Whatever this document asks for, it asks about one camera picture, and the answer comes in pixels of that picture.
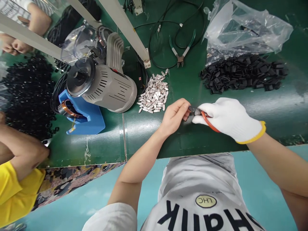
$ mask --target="light blue floor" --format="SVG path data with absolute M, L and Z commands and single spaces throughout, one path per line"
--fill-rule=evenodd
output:
M 291 149 L 308 160 L 307 145 Z M 280 190 L 268 178 L 252 153 L 232 154 L 244 200 L 252 216 L 268 231 L 296 231 L 294 220 Z M 157 160 L 142 185 L 138 207 L 138 230 L 157 202 L 157 191 L 167 163 L 168 159 Z M 27 224 L 27 230 L 81 230 L 87 219 L 107 204 L 122 168 L 123 166 L 30 213 L 22 219 Z

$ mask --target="metal connector pile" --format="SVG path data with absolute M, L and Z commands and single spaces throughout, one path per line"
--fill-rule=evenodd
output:
M 150 77 L 145 93 L 141 94 L 138 98 L 137 104 L 140 105 L 141 111 L 149 113 L 160 112 L 161 109 L 165 110 L 165 103 L 168 96 L 168 83 L 163 82 L 165 76 L 168 74 L 168 69 L 162 75 L 153 74 Z

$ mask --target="pliers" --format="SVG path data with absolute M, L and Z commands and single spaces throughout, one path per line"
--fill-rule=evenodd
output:
M 188 109 L 195 115 L 195 116 L 198 116 L 198 115 L 202 115 L 203 119 L 205 120 L 205 122 L 208 124 L 208 126 L 214 130 L 215 132 L 220 132 L 217 128 L 215 128 L 208 120 L 208 118 L 212 118 L 210 117 L 206 112 L 204 111 L 201 111 L 200 109 L 198 108 L 193 108 L 192 106 L 189 106 Z
M 192 36 L 192 40 L 190 41 L 188 47 L 186 48 L 186 50 L 184 51 L 183 55 L 180 57 L 178 55 L 178 53 L 176 52 L 176 50 L 174 49 L 173 45 L 172 45 L 172 39 L 171 36 L 169 35 L 169 43 L 170 43 L 170 47 L 174 53 L 174 55 L 177 57 L 177 67 L 181 66 L 183 67 L 184 65 L 184 57 L 187 55 L 187 52 L 189 51 L 191 45 L 193 44 L 193 41 L 195 40 L 196 37 L 196 30 L 193 31 L 193 36 Z

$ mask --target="hand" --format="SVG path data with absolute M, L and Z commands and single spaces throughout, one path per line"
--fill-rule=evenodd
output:
M 18 55 L 19 52 L 12 47 L 12 43 L 15 38 L 9 36 L 8 34 L 0 34 L 0 39 L 2 40 L 2 50 L 11 55 Z
M 5 114 L 3 111 L 0 111 L 0 124 L 5 124 Z
M 17 50 L 19 53 L 25 54 L 29 51 L 33 50 L 33 47 L 29 46 L 28 44 L 25 44 L 24 42 L 16 39 L 13 43 L 12 43 L 12 47 Z
M 204 103 L 198 108 L 212 117 L 208 120 L 215 128 L 240 144 L 251 143 L 265 133 L 265 122 L 251 118 L 237 99 L 219 98 L 213 104 Z M 207 125 L 201 115 L 192 121 Z
M 189 106 L 190 103 L 184 98 L 181 98 L 168 106 L 159 130 L 161 130 L 163 134 L 167 136 L 170 136 L 176 132 L 182 119 L 184 121 L 187 120 L 190 113 L 188 110 Z

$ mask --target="person's arm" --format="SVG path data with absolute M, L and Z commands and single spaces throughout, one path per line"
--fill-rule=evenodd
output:
M 0 111 L 0 124 L 5 124 L 5 114 Z M 11 150 L 2 142 L 0 142 L 0 165 L 8 162 L 14 157 Z
M 308 197 L 307 161 L 266 133 L 247 146 L 282 190 Z
M 28 176 L 49 155 L 49 149 L 40 141 L 5 124 L 0 124 L 0 142 L 14 155 L 10 163 L 18 181 Z
M 179 128 L 182 119 L 187 120 L 189 105 L 189 102 L 182 98 L 167 107 L 158 130 L 124 166 L 113 188 L 108 205 L 122 202 L 132 206 L 137 213 L 142 181 L 153 167 L 166 138 Z
M 28 29 L 43 36 L 51 25 L 51 18 L 34 3 L 30 3 L 27 10 L 31 14 Z
M 199 109 L 212 118 L 209 122 L 237 143 L 246 144 L 268 176 L 282 191 L 299 231 L 308 226 L 308 163 L 265 133 L 265 123 L 251 118 L 236 99 L 219 98 Z M 206 124 L 202 116 L 192 120 Z
M 281 189 L 298 230 L 307 230 L 307 161 L 266 133 L 247 146 L 268 176 Z
M 51 25 L 51 18 L 35 3 L 30 3 L 27 10 L 31 14 L 28 29 L 39 36 L 43 36 Z M 18 39 L 12 43 L 12 47 L 22 54 L 25 54 L 33 49 L 31 46 Z

